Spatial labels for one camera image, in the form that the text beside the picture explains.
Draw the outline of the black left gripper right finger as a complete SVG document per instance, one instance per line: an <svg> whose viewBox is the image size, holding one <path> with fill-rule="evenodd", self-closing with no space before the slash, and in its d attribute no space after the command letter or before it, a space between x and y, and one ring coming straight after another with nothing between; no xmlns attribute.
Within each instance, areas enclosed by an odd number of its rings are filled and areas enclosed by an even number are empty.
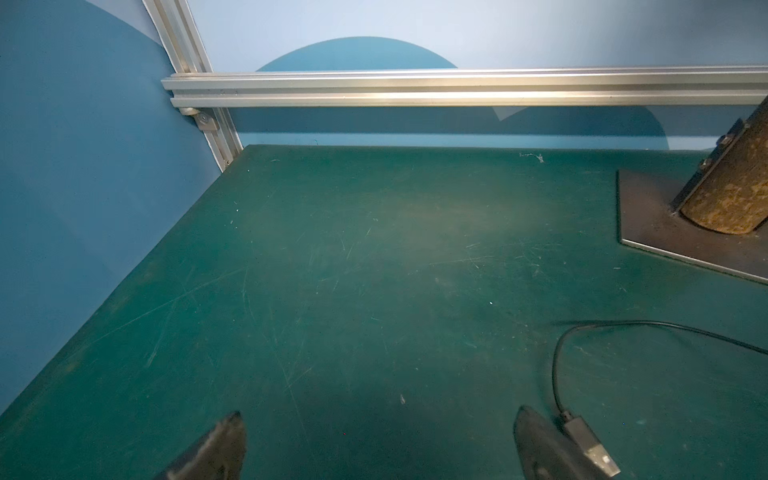
<svg viewBox="0 0 768 480"><path fill-rule="evenodd" d="M575 442L532 407L520 407L513 433L526 479L607 479Z"/></svg>

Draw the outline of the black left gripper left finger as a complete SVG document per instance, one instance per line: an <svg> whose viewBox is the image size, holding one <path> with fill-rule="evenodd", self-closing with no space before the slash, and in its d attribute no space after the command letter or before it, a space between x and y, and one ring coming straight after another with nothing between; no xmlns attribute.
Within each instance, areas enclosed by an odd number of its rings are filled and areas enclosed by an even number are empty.
<svg viewBox="0 0 768 480"><path fill-rule="evenodd" d="M237 480L241 477L246 447L244 420L239 411L233 411L177 456L155 479Z"/></svg>

